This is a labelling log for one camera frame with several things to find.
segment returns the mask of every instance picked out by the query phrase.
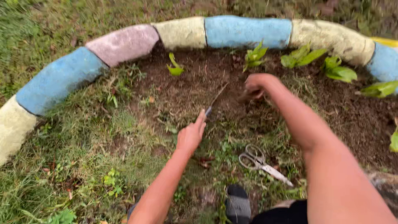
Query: foot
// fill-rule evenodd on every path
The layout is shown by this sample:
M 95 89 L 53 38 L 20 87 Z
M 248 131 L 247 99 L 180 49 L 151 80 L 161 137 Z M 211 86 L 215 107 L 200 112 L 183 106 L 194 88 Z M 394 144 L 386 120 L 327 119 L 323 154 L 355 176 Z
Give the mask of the foot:
M 234 224 L 248 224 L 250 222 L 250 201 L 246 191 L 239 185 L 227 187 L 228 198 L 225 200 L 225 213 Z

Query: dark soil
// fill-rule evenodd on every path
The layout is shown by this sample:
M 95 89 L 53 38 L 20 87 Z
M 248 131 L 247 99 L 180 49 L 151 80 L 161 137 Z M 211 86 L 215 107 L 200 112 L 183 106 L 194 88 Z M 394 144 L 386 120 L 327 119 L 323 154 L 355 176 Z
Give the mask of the dark soil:
M 234 55 L 231 50 L 202 50 L 174 52 L 176 61 L 186 71 L 172 77 L 166 68 L 170 64 L 168 52 L 157 47 L 152 54 L 139 62 L 147 78 L 137 83 L 137 95 L 142 98 L 150 89 L 156 97 L 158 110 L 168 111 L 177 121 L 192 122 L 201 108 L 207 108 L 223 84 L 229 82 L 224 93 L 213 105 L 208 122 L 215 120 L 235 121 L 242 132 L 266 134 L 275 129 L 279 119 L 276 109 L 266 100 L 239 103 L 238 98 L 244 81 L 252 72 L 271 73 L 279 77 L 290 89 L 289 80 L 304 78 L 314 88 L 318 112 L 332 130 L 346 143 L 364 165 L 386 167 L 398 172 L 398 153 L 389 150 L 390 135 L 394 132 L 394 118 L 398 116 L 398 98 L 370 98 L 355 92 L 371 84 L 370 76 L 362 68 L 355 69 L 359 80 L 352 84 L 329 79 L 321 73 L 323 59 L 295 69 L 282 67 L 280 56 L 289 50 L 269 51 L 267 62 L 259 68 L 242 73 L 244 51 Z M 186 123 L 179 122 L 178 128 Z

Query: pink painted stone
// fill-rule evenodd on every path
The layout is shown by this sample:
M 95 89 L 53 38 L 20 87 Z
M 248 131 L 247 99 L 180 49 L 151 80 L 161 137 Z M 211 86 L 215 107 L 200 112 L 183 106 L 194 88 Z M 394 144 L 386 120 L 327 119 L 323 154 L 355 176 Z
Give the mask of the pink painted stone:
M 149 54 L 158 40 L 159 35 L 153 26 L 141 24 L 111 32 L 86 43 L 86 47 L 113 67 Z

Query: painted stone border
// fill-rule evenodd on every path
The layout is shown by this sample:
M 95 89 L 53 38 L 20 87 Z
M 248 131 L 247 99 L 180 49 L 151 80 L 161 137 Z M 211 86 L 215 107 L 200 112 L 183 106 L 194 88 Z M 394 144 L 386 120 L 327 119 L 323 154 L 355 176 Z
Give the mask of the painted stone border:
M 398 80 L 398 49 L 373 42 L 342 25 L 316 20 L 189 17 L 126 27 L 99 37 L 47 65 L 0 108 L 0 165 L 15 153 L 42 116 L 68 94 L 93 82 L 103 69 L 149 54 L 161 40 L 178 48 L 328 48 L 351 65 L 366 66 L 383 82 Z

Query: grass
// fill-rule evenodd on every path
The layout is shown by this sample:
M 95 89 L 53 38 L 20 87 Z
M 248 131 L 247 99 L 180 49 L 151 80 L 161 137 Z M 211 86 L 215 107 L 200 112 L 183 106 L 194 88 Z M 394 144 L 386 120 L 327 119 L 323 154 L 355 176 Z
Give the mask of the grass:
M 380 1 L 342 1 L 332 17 L 321 16 L 314 9 L 317 0 L 300 1 L 58 1 L 7 0 L 0 3 L 0 106 L 48 63 L 83 46 L 85 42 L 126 26 L 160 22 L 188 16 L 235 14 L 279 18 L 313 18 L 345 21 L 345 25 L 367 35 L 395 37 L 392 30 L 380 26 L 392 12 L 379 11 Z M 40 223 L 70 209 L 75 222 L 119 223 L 126 209 L 162 169 L 170 153 L 153 155 L 156 148 L 172 152 L 175 130 L 187 120 L 163 119 L 163 128 L 145 123 L 129 107 L 132 83 L 146 79 L 135 65 L 123 64 L 84 90 L 71 94 L 41 118 L 21 150 L 0 167 L 1 223 Z M 317 110 L 310 83 L 292 76 L 283 80 L 307 104 Z M 115 103 L 107 100 L 115 97 Z M 141 96 L 139 107 L 145 110 L 156 99 L 153 88 Z M 304 198 L 304 168 L 283 120 L 259 138 L 236 128 L 233 121 L 213 124 L 220 138 L 205 135 L 195 158 L 214 157 L 211 168 L 204 170 L 191 160 L 180 182 L 171 208 L 175 222 L 225 222 L 223 201 L 225 186 L 240 183 L 258 198 L 259 210 L 277 201 Z M 247 143 L 267 149 L 287 176 L 297 179 L 297 187 L 287 189 L 262 171 L 248 171 L 237 165 L 237 155 Z M 103 184 L 112 169 L 120 172 L 116 183 L 123 194 L 109 196 L 113 186 Z M 215 208 L 208 208 L 195 189 L 213 189 Z

